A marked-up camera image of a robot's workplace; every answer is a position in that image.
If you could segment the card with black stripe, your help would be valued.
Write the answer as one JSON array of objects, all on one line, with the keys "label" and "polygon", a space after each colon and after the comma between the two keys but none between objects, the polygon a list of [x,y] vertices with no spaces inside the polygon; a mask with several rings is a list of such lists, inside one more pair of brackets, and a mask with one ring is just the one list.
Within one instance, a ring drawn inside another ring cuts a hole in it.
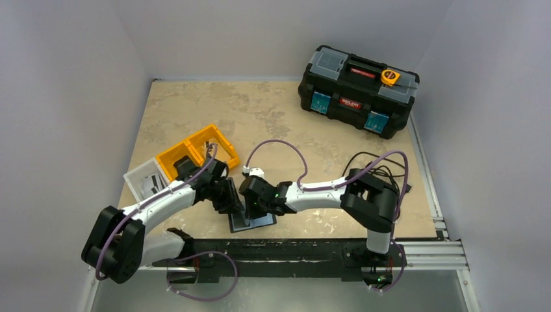
[{"label": "card with black stripe", "polygon": [[224,148],[221,146],[220,142],[216,139],[207,140],[204,142],[204,154],[207,157],[212,157],[216,159],[221,159],[224,155]]}]

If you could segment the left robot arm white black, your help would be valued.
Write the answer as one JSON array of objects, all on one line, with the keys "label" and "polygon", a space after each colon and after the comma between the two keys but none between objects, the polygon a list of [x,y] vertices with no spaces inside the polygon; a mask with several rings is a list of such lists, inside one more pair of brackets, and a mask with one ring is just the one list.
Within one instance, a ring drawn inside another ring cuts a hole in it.
[{"label": "left robot arm white black", "polygon": [[220,214],[243,210],[226,163],[209,156],[196,166],[184,156],[173,166],[177,177],[164,189],[134,205],[108,206],[99,213],[81,253],[99,281],[126,282],[142,264],[146,235],[183,209],[210,201]]}]

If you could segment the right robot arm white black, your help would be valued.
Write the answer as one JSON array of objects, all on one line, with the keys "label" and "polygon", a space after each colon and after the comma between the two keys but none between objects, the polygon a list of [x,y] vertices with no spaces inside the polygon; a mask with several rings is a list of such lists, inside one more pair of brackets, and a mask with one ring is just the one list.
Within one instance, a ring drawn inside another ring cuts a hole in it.
[{"label": "right robot arm white black", "polygon": [[341,209],[367,230],[366,259],[379,265],[388,259],[395,211],[400,201],[398,189],[360,169],[349,175],[320,183],[280,182],[273,186],[258,168],[251,169],[238,193],[245,199],[251,216],[283,216],[309,209]]}]

